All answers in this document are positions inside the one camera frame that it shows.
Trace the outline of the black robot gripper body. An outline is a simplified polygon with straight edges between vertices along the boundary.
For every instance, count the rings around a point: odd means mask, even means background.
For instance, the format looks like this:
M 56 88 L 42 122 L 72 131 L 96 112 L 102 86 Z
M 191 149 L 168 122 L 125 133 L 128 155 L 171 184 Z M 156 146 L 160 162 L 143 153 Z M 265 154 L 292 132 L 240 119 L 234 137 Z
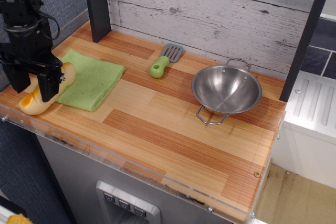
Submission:
M 9 43 L 1 43 L 1 62 L 29 73 L 60 74 L 62 62 L 51 53 L 53 38 L 48 23 L 25 26 L 3 24 Z

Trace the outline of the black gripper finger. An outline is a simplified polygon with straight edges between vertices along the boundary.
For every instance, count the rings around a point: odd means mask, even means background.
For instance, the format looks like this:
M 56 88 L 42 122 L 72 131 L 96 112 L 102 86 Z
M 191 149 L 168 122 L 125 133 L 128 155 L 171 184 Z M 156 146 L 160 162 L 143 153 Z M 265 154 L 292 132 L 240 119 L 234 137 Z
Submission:
M 29 66 L 26 63 L 19 65 L 3 64 L 4 72 L 17 93 L 21 93 L 30 86 Z
M 43 102 L 50 101 L 59 93 L 59 86 L 65 81 L 64 73 L 40 73 L 37 76 L 41 99 Z

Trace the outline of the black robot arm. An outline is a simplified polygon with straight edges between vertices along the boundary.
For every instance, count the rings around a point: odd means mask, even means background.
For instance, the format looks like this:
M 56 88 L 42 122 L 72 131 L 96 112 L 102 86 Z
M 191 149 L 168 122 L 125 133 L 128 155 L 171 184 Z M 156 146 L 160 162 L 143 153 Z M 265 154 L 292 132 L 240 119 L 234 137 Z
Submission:
M 52 54 L 54 37 L 49 20 L 40 10 L 42 0 L 1 0 L 3 29 L 9 37 L 1 43 L 1 64 L 18 93 L 30 85 L 30 74 L 37 76 L 41 99 L 48 102 L 59 93 L 65 80 L 62 62 Z

